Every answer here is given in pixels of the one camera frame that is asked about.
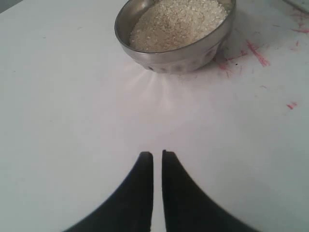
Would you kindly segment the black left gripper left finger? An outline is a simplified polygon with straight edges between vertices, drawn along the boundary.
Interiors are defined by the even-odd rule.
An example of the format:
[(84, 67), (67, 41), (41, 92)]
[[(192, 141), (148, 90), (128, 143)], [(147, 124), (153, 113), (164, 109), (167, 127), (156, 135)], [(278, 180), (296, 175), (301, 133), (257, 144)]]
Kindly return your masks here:
[(154, 162), (141, 152), (115, 192), (68, 232), (149, 232), (154, 199)]

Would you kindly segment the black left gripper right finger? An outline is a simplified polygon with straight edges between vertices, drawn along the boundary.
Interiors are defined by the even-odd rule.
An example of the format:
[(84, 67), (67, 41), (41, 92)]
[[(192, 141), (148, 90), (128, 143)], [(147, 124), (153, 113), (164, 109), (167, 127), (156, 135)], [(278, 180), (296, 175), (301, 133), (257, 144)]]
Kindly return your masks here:
[(193, 181), (176, 154), (162, 151), (162, 198), (168, 232), (255, 232), (216, 204)]

